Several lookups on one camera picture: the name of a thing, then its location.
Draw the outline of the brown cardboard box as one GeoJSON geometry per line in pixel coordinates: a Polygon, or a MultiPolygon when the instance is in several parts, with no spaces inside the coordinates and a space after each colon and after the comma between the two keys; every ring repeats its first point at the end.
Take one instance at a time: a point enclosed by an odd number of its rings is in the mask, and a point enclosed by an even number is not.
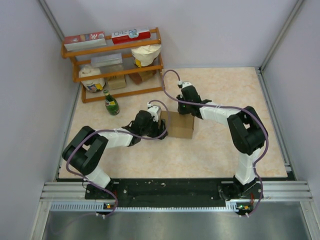
{"type": "Polygon", "coordinates": [[[168,136],[180,139],[192,139],[194,133],[195,117],[182,115],[174,111],[162,111],[161,119],[165,120],[168,136]]]}

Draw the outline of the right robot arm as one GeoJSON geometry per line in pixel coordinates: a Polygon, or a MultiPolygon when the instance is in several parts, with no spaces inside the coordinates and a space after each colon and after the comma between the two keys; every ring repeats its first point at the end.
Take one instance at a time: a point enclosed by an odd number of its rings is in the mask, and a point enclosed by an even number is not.
{"type": "Polygon", "coordinates": [[[254,162],[265,145],[268,132],[264,128],[255,109],[225,108],[218,104],[209,106],[211,100],[202,100],[190,82],[178,84],[181,93],[177,95],[178,112],[191,114],[203,120],[212,120],[229,128],[233,145],[239,152],[238,165],[232,185],[219,187],[219,194],[225,200],[245,198],[256,184],[254,162]]]}

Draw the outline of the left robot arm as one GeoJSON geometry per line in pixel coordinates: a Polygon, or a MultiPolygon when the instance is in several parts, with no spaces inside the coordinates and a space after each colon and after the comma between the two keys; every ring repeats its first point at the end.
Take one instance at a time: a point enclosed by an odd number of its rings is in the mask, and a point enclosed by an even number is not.
{"type": "Polygon", "coordinates": [[[96,131],[84,126],[62,152],[62,158],[69,162],[86,180],[94,183],[96,192],[102,198],[109,198],[114,191],[111,178],[99,167],[106,149],[132,147],[142,139],[164,139],[166,120],[161,119],[161,107],[150,106],[140,110],[128,125],[108,131],[96,131]]]}

